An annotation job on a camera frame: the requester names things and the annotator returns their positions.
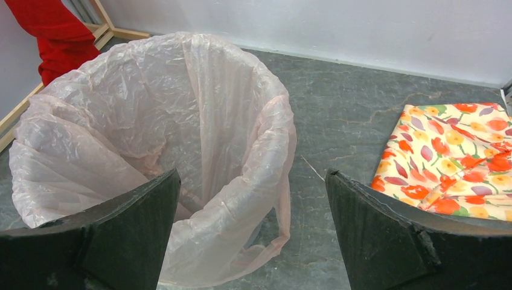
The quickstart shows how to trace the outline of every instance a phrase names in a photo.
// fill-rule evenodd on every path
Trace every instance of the white wall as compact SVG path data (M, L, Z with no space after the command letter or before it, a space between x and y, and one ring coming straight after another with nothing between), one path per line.
M1 120L41 82L36 39L21 29L4 1L0 1L0 51Z
M102 0L115 25L200 31L285 54L500 87L510 0Z

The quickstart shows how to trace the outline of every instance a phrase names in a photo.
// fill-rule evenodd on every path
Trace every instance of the marble surface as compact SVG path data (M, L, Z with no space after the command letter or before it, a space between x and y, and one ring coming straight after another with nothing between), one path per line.
M405 104L502 103L499 91L356 66L251 51L290 92L298 146L290 172L291 239L281 255L210 289L350 289L323 176L329 167L369 184ZM10 200L8 152L0 154L0 230L23 226ZM274 213L257 243L277 234ZM180 289L160 285L159 290Z

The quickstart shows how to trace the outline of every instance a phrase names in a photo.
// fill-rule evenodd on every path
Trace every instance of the floral cloth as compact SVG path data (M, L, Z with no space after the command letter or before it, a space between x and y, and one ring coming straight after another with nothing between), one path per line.
M494 103L406 105L372 188L433 213L512 221L512 122Z

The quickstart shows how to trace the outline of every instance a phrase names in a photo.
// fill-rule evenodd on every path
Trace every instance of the floor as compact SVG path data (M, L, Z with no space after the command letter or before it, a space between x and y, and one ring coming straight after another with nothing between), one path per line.
M290 172L291 239L281 255L211 289L350 289L323 177L329 167L369 184L405 104L503 101L496 89L251 51L291 96L299 143ZM0 230L22 227L10 199L8 152L0 154ZM270 214L256 242L277 232ZM159 286L159 290L180 289Z

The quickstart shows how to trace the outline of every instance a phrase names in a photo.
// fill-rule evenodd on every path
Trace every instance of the pink plastic bag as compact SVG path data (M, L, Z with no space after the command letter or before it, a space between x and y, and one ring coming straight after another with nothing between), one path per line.
M288 93L256 57L214 36L113 47L35 95L16 138L13 201L30 227L177 168L182 191L162 283L236 279L289 239L296 134ZM244 249L272 207L277 237Z

